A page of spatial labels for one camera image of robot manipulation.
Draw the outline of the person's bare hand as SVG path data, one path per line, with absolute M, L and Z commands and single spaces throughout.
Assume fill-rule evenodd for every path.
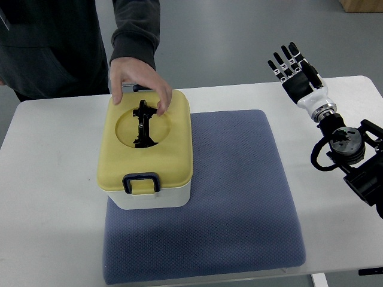
M 133 57 L 113 59 L 110 65 L 111 95 L 113 104 L 122 101 L 123 83 L 133 83 L 154 90 L 159 96 L 157 115 L 163 115 L 172 100 L 171 86 L 147 63 Z

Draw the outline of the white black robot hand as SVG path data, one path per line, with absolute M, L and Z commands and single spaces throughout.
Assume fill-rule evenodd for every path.
M 281 50 L 285 59 L 274 52 L 275 60 L 268 60 L 268 65 L 294 104 L 304 109 L 316 123 L 336 113 L 337 106 L 328 96 L 326 83 L 296 44 L 290 42 Z

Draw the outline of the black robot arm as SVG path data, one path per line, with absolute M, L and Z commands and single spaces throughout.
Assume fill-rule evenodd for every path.
M 382 128 L 366 119 L 348 127 L 330 111 L 318 117 L 317 127 L 323 137 L 313 147 L 311 164 L 322 172 L 339 168 L 350 189 L 382 216 Z

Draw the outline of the dark grey sweater forearm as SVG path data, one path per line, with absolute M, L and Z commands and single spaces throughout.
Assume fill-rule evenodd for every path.
M 117 29 L 111 37 L 110 60 L 133 57 L 153 69 L 160 42 L 159 1 L 113 1 Z

